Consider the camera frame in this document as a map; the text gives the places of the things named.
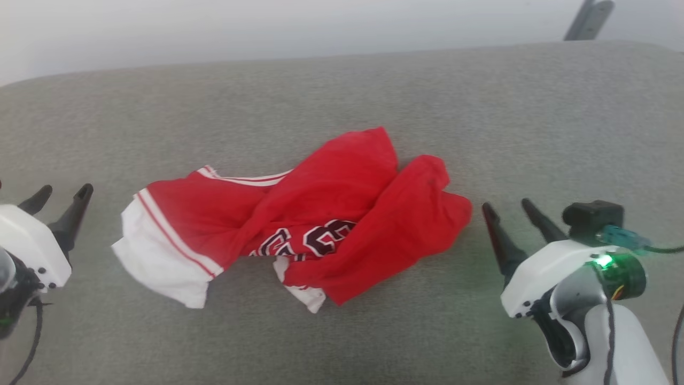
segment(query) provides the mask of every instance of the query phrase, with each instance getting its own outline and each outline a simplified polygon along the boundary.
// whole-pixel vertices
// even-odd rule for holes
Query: white sleeve
[[[111,248],[124,268],[149,289],[188,308],[203,308],[214,276],[170,242],[138,197],[121,218],[124,236]]]
[[[290,265],[290,260],[285,256],[277,256],[276,261],[273,262],[273,269],[275,269],[278,279],[282,282],[285,280],[285,271]],[[326,300],[326,294],[320,288],[300,288],[298,286],[285,286],[287,291],[299,299],[308,311],[317,313]]]

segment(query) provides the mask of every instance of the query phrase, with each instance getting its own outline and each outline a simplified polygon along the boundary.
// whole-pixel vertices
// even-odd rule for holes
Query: green light
[[[605,269],[609,264],[613,263],[613,257],[604,255],[594,260],[594,263]]]

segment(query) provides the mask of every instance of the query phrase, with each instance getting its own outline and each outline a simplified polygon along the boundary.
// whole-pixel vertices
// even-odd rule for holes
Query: red fabric
[[[327,142],[282,179],[206,174],[147,188],[190,249],[224,269],[240,255],[288,255],[284,283],[323,288],[337,304],[448,249],[471,217],[467,199],[442,191],[439,158],[397,172],[382,127]]]

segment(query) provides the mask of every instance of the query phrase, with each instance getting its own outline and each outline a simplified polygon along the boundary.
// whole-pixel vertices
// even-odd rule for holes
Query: white background
[[[616,0],[599,38],[684,51],[683,0]],[[581,0],[0,0],[0,85],[151,64],[562,40]]]

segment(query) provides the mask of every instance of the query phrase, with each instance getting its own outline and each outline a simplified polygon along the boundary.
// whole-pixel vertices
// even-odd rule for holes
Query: gray fabric surface
[[[560,221],[573,201],[627,207],[658,245],[684,240],[684,58],[627,42],[574,42],[61,75],[0,88],[3,202],[50,183],[40,218],[95,186],[73,275],[51,293],[24,384],[550,384],[540,331],[506,317],[479,205],[518,244],[543,242],[519,200]],[[184,308],[145,289],[109,246],[147,183],[204,164],[223,175],[294,167],[324,141],[385,126],[403,161],[442,157],[476,207],[453,248],[338,308],[309,314],[270,259],[242,259]],[[684,259],[643,258],[627,305],[667,365]],[[24,360],[35,316],[3,343]]]

